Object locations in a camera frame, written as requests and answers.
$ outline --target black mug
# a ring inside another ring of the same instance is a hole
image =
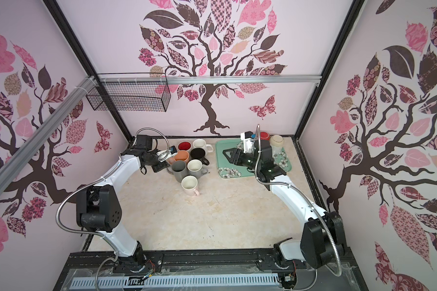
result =
[[[205,150],[202,148],[193,148],[190,156],[191,160],[200,160],[204,165],[209,165],[209,160],[205,158]]]

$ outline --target black frame post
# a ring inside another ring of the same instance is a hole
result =
[[[306,110],[304,110],[303,117],[301,118],[298,128],[296,129],[296,132],[294,134],[296,139],[299,139],[303,134],[304,127],[311,117],[311,113],[315,108],[317,100],[319,100],[319,96],[327,83],[327,80],[330,76],[330,73],[332,72],[333,67],[335,66],[336,61],[338,60],[338,57],[343,49],[346,39],[348,38],[348,35],[350,35],[351,29],[353,28],[356,19],[358,18],[363,3],[364,0],[353,0],[353,3],[351,3],[351,7],[348,10],[345,21],[343,22],[342,29],[340,29],[340,32],[338,33],[332,51],[330,52],[324,69],[322,70],[322,78],[320,79],[320,83],[315,88],[311,98],[309,99],[308,106],[306,107]]]
[[[76,57],[78,58],[79,62],[81,63],[86,73],[89,76],[94,76],[95,81],[98,84],[100,84],[99,75],[97,74],[91,62],[89,61],[86,52],[83,50],[81,43],[76,38],[75,32],[71,29],[71,26],[68,23],[66,17],[64,16],[62,10],[60,9],[60,6],[58,5],[57,1],[43,0],[43,2],[46,5],[50,14],[53,16],[53,19],[57,23],[61,32],[67,39],[68,44],[70,44],[70,47],[73,49],[73,52],[75,53]],[[113,118],[115,119],[115,122],[117,123],[118,127],[122,131],[123,135],[126,137],[128,142],[131,142],[131,138],[132,138],[131,133],[129,132],[128,127],[126,126],[125,121],[123,121],[120,113],[115,108],[108,92],[105,90],[104,86],[97,86],[96,88],[99,91],[100,96],[105,102]]]

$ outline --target wall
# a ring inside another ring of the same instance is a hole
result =
[[[59,4],[98,73],[166,71],[174,77],[239,71],[320,74],[351,2],[70,0]],[[214,28],[215,36],[209,33]],[[258,55],[265,51],[265,56]],[[132,133],[150,126],[174,136],[239,135],[261,123],[271,133],[294,134],[313,84],[183,85],[170,90],[166,113],[121,112]]]
[[[437,290],[437,0],[368,1],[302,136],[369,290]]]
[[[42,2],[0,1],[0,168],[85,75]],[[59,203],[125,146],[110,114],[85,98],[68,115],[0,196],[0,289],[53,288],[84,239],[56,225]],[[61,217],[77,227],[74,204]]]

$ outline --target gray mug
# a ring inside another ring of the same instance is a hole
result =
[[[186,167],[185,161],[176,161],[171,166],[171,172],[169,168],[167,168],[167,172],[175,176],[175,179],[181,183],[184,177],[189,176],[188,169]]]
[[[199,179],[202,175],[209,173],[209,170],[202,167],[202,162],[200,160],[191,160],[188,163],[188,171],[191,176]]]

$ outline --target pink butterfly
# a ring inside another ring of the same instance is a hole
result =
[[[110,138],[110,131],[108,129],[104,129],[103,126],[97,121],[97,131],[99,132],[99,136],[101,137],[99,141],[95,144],[94,153],[99,152],[101,150],[107,150],[110,148],[110,143],[107,139]]]
[[[273,105],[275,103],[275,95],[270,96],[269,99],[267,99],[266,104],[262,106],[251,106],[249,109],[252,112],[256,112],[257,116],[261,117],[262,120],[264,120],[264,116],[268,113],[276,113],[275,112],[275,106]]]

